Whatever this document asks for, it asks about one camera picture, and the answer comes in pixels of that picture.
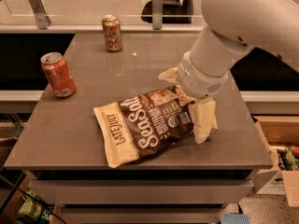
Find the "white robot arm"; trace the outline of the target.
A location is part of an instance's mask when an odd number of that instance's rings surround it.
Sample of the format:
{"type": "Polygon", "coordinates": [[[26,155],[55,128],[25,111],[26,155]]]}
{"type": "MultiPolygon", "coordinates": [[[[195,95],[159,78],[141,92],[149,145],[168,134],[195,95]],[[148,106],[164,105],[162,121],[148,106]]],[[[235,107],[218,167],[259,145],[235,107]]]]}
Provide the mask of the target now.
{"type": "Polygon", "coordinates": [[[195,99],[189,106],[195,141],[217,127],[213,100],[230,69],[260,48],[299,71],[299,5],[293,0],[202,0],[206,26],[178,67],[159,75],[195,99]]]}

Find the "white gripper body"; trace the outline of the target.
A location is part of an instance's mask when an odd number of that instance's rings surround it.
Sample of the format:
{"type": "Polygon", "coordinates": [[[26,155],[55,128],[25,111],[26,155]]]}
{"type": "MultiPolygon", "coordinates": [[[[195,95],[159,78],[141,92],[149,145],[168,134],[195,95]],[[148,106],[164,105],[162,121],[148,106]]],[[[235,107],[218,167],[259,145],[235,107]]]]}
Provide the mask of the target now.
{"type": "Polygon", "coordinates": [[[228,78],[228,73],[221,77],[211,77],[201,72],[190,58],[190,52],[183,55],[178,65],[178,83],[184,92],[196,99],[215,96],[228,78]]]}

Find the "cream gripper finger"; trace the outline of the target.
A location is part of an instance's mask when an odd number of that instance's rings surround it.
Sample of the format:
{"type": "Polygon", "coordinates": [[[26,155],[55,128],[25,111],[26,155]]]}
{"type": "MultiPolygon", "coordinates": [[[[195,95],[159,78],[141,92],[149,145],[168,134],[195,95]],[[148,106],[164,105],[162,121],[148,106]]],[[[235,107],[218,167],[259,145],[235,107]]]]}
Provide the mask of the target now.
{"type": "Polygon", "coordinates": [[[176,67],[167,69],[158,76],[159,80],[167,81],[170,83],[178,83],[178,69],[176,67]]]}
{"type": "Polygon", "coordinates": [[[197,100],[188,105],[193,123],[195,142],[201,144],[210,136],[211,130],[217,130],[216,102],[213,98],[197,100]]]}

